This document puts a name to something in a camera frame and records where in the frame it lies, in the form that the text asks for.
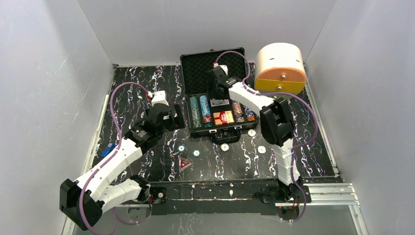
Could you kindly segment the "blue playing card deck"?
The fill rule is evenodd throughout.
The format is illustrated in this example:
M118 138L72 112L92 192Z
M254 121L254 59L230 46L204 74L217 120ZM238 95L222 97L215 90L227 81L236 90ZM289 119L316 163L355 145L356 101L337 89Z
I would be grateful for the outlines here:
M218 107L218 106L224 106L229 105L230 101L228 99L211 99L210 105L211 107Z

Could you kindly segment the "red playing card deck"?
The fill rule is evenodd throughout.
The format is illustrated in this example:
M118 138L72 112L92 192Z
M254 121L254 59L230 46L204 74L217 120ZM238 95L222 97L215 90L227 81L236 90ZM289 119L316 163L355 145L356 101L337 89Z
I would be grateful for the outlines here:
M215 112L212 117L215 126L235 123L231 110Z

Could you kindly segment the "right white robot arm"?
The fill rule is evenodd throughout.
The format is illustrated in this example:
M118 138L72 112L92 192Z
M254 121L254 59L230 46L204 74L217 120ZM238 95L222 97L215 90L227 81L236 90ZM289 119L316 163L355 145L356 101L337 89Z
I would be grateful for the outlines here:
M287 100L275 99L249 88L237 77L228 77L221 67L208 72L207 94L213 99L237 101L258 117L263 138L277 161L280 195L290 198L299 190L300 174L293 157L294 121Z

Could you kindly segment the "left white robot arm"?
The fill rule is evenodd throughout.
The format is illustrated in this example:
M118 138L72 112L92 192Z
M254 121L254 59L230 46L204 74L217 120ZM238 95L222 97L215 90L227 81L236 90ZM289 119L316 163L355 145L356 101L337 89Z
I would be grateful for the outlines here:
M133 175L112 185L113 180L131 163L154 147L164 133L185 127L179 104L154 104L145 111L144 119L136 122L120 143L91 170L75 181L60 185L59 209L81 230L94 226L102 214L126 201L146 201L151 185Z

